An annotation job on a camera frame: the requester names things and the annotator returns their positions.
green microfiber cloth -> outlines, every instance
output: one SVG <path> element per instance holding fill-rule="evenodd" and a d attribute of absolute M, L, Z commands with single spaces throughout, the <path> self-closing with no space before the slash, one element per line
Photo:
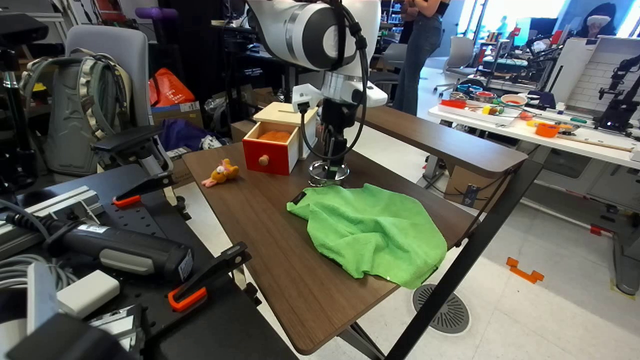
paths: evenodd
<path fill-rule="evenodd" d="M 308 220 L 316 249 L 356 279 L 378 275 L 415 289 L 444 259 L 444 237 L 412 197 L 370 184 L 304 192 L 298 204 L 287 204 L 287 211 Z"/>

gray chair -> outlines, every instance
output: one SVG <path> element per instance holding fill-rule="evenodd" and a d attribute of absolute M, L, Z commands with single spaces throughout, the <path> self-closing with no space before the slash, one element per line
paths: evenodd
<path fill-rule="evenodd" d="M 440 92 L 440 97 L 445 91 L 453 90 L 460 83 L 461 78 L 467 78 L 476 72 L 476 68 L 466 67 L 474 58 L 474 41 L 467 37 L 451 37 L 451 53 L 445 63 L 445 72 L 458 75 L 455 83 L 436 85 L 433 93 L 438 92 L 438 88 L 446 86 Z"/>
<path fill-rule="evenodd" d="M 369 81 L 376 86 L 380 85 L 382 90 L 387 95 L 390 95 L 391 86 L 398 84 L 400 76 L 387 71 L 387 67 L 402 68 L 406 58 L 406 44 L 390 44 L 387 50 L 379 57 L 382 59 L 383 70 L 370 72 Z"/>
<path fill-rule="evenodd" d="M 172 171 L 173 163 L 157 137 L 161 128 L 153 126 L 149 105 L 147 36 L 133 29 L 78 25 L 68 32 L 65 47 L 67 56 L 78 47 L 109 54 L 131 77 L 129 113 L 135 128 L 97 142 L 94 149 L 101 153 L 103 160 L 116 160 L 117 165 L 139 163 L 152 176 Z"/>

gray backpack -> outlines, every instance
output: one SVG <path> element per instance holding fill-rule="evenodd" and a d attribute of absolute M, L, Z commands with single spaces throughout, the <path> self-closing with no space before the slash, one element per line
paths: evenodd
<path fill-rule="evenodd" d="M 96 173 L 98 157 L 91 145 L 128 129 L 131 79 L 107 54 L 84 49 L 71 52 L 85 57 L 40 58 L 22 73 L 20 89 L 26 98 L 28 119 L 31 94 L 45 70 L 53 70 L 49 132 L 33 136 L 47 168 L 55 173 L 87 176 Z"/>

brown tabletop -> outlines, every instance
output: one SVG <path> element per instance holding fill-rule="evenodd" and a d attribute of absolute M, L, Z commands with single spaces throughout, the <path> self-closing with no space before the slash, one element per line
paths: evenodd
<path fill-rule="evenodd" d="M 199 184 L 224 158 L 240 167 L 239 177 L 212 188 L 199 185 L 200 189 L 231 242 L 247 244 L 253 256 L 247 266 L 299 353 L 315 352 L 397 289 L 376 276 L 352 278 L 318 253 L 307 222 L 287 212 L 286 203 L 308 187 L 313 156 L 299 161 L 290 176 L 247 170 L 241 143 L 189 153 L 184 161 Z M 346 156 L 346 163 L 351 174 L 344 187 L 370 183 L 417 199 L 449 248 L 472 221 L 466 211 L 355 151 Z"/>
<path fill-rule="evenodd" d="M 519 166 L 527 159 L 520 151 L 386 106 L 367 109 L 365 124 L 447 163 L 490 179 L 502 176 L 507 169 Z"/>

yellow plush toy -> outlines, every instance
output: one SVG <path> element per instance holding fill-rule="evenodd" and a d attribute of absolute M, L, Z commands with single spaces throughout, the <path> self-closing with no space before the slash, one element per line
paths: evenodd
<path fill-rule="evenodd" d="M 220 166 L 218 166 L 216 170 L 213 170 L 211 177 L 202 181 L 202 184 L 210 188 L 215 184 L 224 183 L 227 179 L 235 178 L 239 172 L 239 167 L 232 166 L 229 159 L 224 159 L 222 163 L 220 163 Z"/>

